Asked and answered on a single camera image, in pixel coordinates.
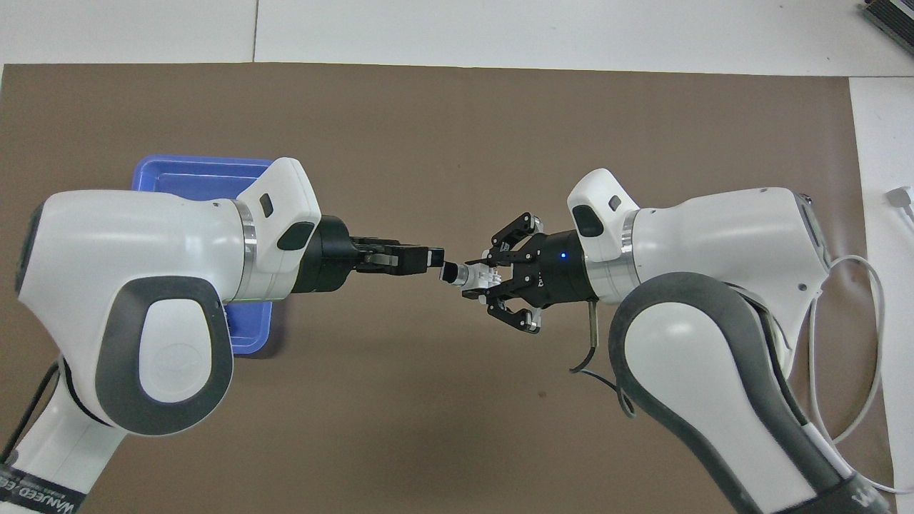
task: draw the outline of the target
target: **blue container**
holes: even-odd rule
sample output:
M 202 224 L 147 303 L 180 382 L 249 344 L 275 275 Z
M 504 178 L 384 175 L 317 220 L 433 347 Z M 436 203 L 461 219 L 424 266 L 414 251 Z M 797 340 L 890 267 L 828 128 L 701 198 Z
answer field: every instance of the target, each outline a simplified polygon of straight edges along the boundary
M 191 200 L 235 198 L 272 161 L 191 155 L 149 155 L 133 171 L 134 191 L 160 191 Z M 263 348 L 270 335 L 272 303 L 228 304 L 228 334 L 235 355 Z

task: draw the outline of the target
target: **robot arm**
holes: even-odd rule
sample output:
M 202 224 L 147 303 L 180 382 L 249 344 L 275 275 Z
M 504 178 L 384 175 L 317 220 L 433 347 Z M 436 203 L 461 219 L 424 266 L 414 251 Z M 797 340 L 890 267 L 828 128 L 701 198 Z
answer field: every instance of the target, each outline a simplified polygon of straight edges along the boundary
M 352 238 L 298 161 L 236 199 L 71 191 L 33 216 L 16 291 L 60 348 L 52 398 L 0 463 L 0 512 L 75 511 L 127 434 L 202 421 L 232 375 L 227 302 L 334 291 L 352 270 L 441 266 L 443 250 Z
M 529 333 L 555 303 L 619 304 L 610 358 L 623 409 L 631 398 L 674 432 L 736 511 L 887 511 L 806 420 L 785 378 L 829 269 L 804 198 L 771 187 L 639 209 L 598 169 L 568 205 L 575 230 L 546 235 L 525 213 L 508 225 L 514 237 L 496 234 L 481 260 L 446 264 L 441 278 Z M 509 280 L 499 265 L 512 266 Z M 534 309 L 511 312 L 514 297 Z

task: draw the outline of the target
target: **white floor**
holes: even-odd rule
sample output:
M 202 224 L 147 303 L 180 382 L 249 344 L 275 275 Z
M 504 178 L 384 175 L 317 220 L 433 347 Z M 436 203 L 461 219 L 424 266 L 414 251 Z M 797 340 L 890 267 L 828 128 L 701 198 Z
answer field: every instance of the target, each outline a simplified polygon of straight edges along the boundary
M 914 486 L 914 224 L 884 197 L 914 185 L 914 56 L 860 4 L 5 0 L 0 73 L 4 63 L 256 60 L 855 77 L 868 252 L 887 283 L 889 436 L 896 480 Z M 898 512 L 914 514 L 914 498 Z

